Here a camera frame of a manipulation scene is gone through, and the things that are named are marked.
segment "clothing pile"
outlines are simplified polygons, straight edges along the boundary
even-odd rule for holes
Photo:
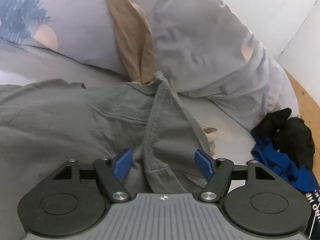
[[[290,108],[268,113],[252,129],[252,156],[308,198],[312,213],[305,234],[319,240],[320,188],[312,173],[315,145],[304,121],[290,114]]]

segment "pillow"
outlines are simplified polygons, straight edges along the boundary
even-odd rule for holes
[[[150,24],[155,63],[177,92],[207,97],[248,130],[298,102],[281,66],[223,0],[135,0]]]
[[[0,0],[0,38],[127,75],[106,0]]]

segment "brown garment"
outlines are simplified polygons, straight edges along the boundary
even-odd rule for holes
[[[131,81],[147,85],[157,71],[145,12],[132,0],[107,0],[113,31]]]

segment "blue tree print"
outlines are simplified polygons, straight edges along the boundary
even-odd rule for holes
[[[46,13],[41,0],[0,0],[0,38],[14,43],[31,39],[28,23],[49,22]]]

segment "blue fabric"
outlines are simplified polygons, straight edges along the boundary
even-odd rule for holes
[[[132,165],[132,151],[128,150],[124,155],[122,155],[117,161],[115,168],[113,170],[113,175],[121,180]]]
[[[270,139],[261,138],[254,130],[251,131],[251,135],[256,141],[256,145],[251,151],[254,160],[263,163],[299,191],[315,190],[313,175],[304,165],[298,169],[287,154],[274,149]]]
[[[214,175],[211,162],[204,157],[201,152],[195,152],[195,164],[206,181],[209,181]]]

